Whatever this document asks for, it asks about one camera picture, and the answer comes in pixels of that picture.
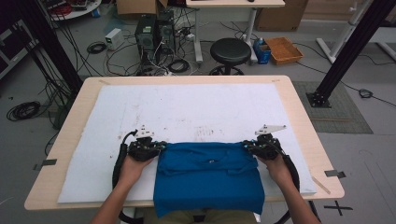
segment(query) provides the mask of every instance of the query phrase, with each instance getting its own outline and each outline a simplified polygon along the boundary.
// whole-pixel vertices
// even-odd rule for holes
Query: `background desk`
[[[332,165],[318,136],[306,115],[303,105],[286,76],[244,77],[91,77],[73,104],[59,136],[48,156],[57,160],[55,165],[44,166],[25,202],[28,210],[99,207],[101,203],[57,203],[67,168],[78,145],[81,133],[95,105],[98,92],[104,85],[169,85],[219,83],[274,83],[288,114],[292,129],[315,183],[317,193],[304,196],[306,200],[336,199],[344,196],[339,179],[327,177],[324,171]],[[267,197],[267,202],[283,201],[283,197]],[[153,201],[128,202],[125,206],[152,206]]]
[[[198,8],[195,11],[195,61],[203,61],[200,42],[200,22],[202,21],[248,21],[245,41],[251,46],[250,37],[253,31],[254,20],[258,7],[283,7],[283,0],[217,0],[217,1],[186,1],[188,7]],[[257,62],[256,54],[251,50],[250,60]]]

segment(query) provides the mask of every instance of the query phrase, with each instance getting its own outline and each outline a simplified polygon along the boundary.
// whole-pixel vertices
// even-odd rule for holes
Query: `human arm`
[[[293,223],[320,223],[304,201],[300,192],[295,188],[289,169],[283,161],[282,156],[278,155],[274,160],[265,161],[262,158],[259,158],[259,160],[267,165],[270,176],[282,191]]]
[[[149,161],[135,161],[127,156],[122,164],[120,179],[116,187],[108,195],[99,212],[91,220],[91,224],[114,224],[120,214],[125,199],[134,183],[141,176],[143,169],[151,163]]]

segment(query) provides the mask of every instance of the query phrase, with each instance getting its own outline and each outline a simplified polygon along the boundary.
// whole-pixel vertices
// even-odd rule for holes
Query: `stool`
[[[234,75],[244,75],[236,68],[236,65],[247,62],[250,59],[251,49],[245,41],[237,38],[222,38],[216,41],[210,48],[213,59],[223,65],[218,66],[209,72],[210,76],[230,75],[231,70],[235,70]]]

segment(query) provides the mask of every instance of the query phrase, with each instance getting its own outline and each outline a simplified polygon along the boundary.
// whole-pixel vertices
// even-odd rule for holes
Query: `white board surface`
[[[297,167],[301,193],[315,193],[275,84],[104,86],[70,161],[58,203],[103,202],[111,192],[123,137],[142,125],[157,141],[234,143],[256,139],[254,132],[263,124],[287,126],[273,136]],[[131,136],[126,143],[134,140]],[[259,165],[265,194],[281,195],[265,165]],[[156,168],[157,160],[145,168],[127,201],[152,200]]]

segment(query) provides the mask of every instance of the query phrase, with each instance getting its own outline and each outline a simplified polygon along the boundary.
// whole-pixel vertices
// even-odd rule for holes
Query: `folded blue fabric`
[[[167,144],[154,187],[157,216],[202,208],[261,214],[265,196],[257,166],[241,143]]]

